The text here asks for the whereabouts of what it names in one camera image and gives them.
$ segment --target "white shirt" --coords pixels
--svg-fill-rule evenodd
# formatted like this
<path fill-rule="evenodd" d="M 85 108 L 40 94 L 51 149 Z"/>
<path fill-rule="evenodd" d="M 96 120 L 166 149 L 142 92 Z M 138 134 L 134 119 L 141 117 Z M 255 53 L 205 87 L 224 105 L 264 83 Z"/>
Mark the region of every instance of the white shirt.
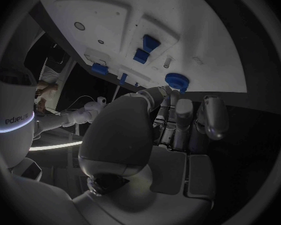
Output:
<path fill-rule="evenodd" d="M 39 80 L 45 81 L 48 84 L 56 84 L 58 78 L 59 78 L 59 73 L 54 71 L 48 66 L 44 66 L 43 73 L 40 77 Z M 47 86 L 37 86 L 37 89 L 44 89 Z M 35 101 L 38 103 L 41 98 L 46 99 L 47 101 L 52 100 L 55 96 L 56 91 L 51 90 L 51 91 L 46 91 L 44 92 L 41 96 L 39 96 Z"/>

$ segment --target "light strip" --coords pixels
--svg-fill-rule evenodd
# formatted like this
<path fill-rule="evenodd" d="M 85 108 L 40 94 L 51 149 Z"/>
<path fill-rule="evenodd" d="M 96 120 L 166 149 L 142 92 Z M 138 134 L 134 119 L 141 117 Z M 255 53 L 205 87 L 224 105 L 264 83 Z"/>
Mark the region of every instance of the light strip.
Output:
<path fill-rule="evenodd" d="M 14 131 L 14 130 L 16 130 L 16 129 L 19 129 L 19 128 L 21 128 L 21 127 L 24 127 L 25 125 L 27 125 L 28 123 L 30 123 L 33 119 L 34 119 L 34 112 L 32 112 L 32 117 L 31 117 L 28 121 L 24 122 L 23 124 L 21 124 L 21 125 L 19 125 L 19 126 L 13 127 L 13 128 L 0 130 L 0 134 L 8 133 L 8 132 Z"/>
<path fill-rule="evenodd" d="M 75 145 L 79 145 L 79 144 L 82 144 L 82 141 L 65 143 L 65 144 L 60 144 L 60 145 L 52 145 L 52 146 L 35 146 L 35 147 L 30 147 L 29 151 L 59 149 L 59 148 L 66 148 L 66 147 L 75 146 Z"/>

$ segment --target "blue led strip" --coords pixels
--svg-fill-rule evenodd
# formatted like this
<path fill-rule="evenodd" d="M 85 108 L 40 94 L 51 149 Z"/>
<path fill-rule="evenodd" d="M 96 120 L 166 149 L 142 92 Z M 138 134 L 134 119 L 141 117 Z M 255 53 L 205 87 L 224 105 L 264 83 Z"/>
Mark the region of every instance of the blue led strip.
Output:
<path fill-rule="evenodd" d="M 21 128 L 21 127 L 24 127 L 25 125 L 27 125 L 28 123 L 30 123 L 33 119 L 34 119 L 34 112 L 32 112 L 32 117 L 31 117 L 28 121 L 24 122 L 23 124 L 21 124 L 21 125 L 19 125 L 19 126 L 13 127 L 13 128 L 0 130 L 0 134 L 8 133 L 8 132 L 17 130 L 17 129 Z"/>

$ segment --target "person's hand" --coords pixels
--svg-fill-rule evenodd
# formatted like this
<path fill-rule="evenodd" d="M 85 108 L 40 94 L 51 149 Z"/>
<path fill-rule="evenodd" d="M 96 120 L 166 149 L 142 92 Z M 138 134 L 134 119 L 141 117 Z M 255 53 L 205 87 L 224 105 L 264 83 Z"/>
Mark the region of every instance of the person's hand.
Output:
<path fill-rule="evenodd" d="M 37 89 L 35 92 L 35 96 L 41 96 L 43 94 L 43 90 L 42 89 Z"/>
<path fill-rule="evenodd" d="M 52 90 L 55 90 L 55 91 L 58 90 L 58 84 L 57 83 L 52 84 L 51 88 L 52 88 Z"/>

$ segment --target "round hole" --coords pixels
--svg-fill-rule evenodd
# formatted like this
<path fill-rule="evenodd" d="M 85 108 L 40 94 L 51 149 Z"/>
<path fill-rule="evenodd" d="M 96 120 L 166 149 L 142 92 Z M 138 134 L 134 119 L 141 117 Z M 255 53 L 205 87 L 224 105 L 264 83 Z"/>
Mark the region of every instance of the round hole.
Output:
<path fill-rule="evenodd" d="M 74 26 L 80 31 L 84 31 L 86 29 L 86 27 L 80 22 L 75 22 Z"/>

